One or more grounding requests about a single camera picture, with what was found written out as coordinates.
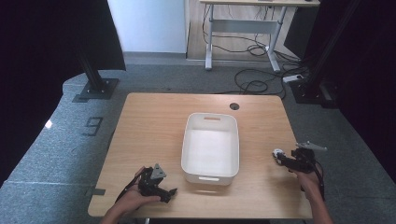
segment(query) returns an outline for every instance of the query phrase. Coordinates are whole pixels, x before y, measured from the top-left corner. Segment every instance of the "white plastic basket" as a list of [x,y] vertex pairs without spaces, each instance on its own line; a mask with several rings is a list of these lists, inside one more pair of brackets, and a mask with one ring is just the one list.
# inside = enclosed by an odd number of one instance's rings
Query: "white plastic basket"
[[191,114],[184,133],[181,167],[191,183],[231,184],[239,171],[236,119],[221,114]]

